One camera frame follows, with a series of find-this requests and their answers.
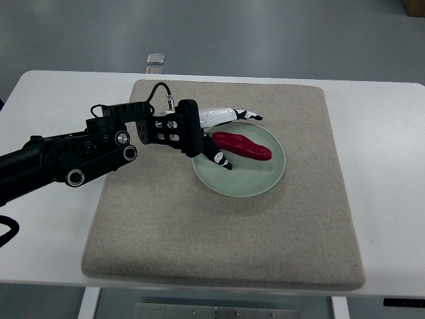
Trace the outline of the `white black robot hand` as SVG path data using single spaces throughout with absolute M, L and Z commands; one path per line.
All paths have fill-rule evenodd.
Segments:
M 231 170 L 232 164 L 206 129 L 229 124 L 237 120 L 257 120 L 262 117 L 254 112 L 237 108 L 199 109 L 196 101 L 181 100 L 172 110 L 155 114 L 149 102 L 142 102 L 147 117 L 137 121 L 137 134 L 143 144 L 168 145 L 194 158 L 203 154 L 209 161 Z

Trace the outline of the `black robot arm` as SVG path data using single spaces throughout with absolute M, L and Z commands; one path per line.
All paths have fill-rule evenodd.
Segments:
M 151 100 L 160 86 L 166 84 L 155 84 L 144 102 L 99 105 L 102 115 L 88 119 L 83 132 L 31 136 L 21 149 L 1 156 L 1 205 L 52 182 L 80 187 L 132 162 L 137 150 L 126 125 L 154 122 Z

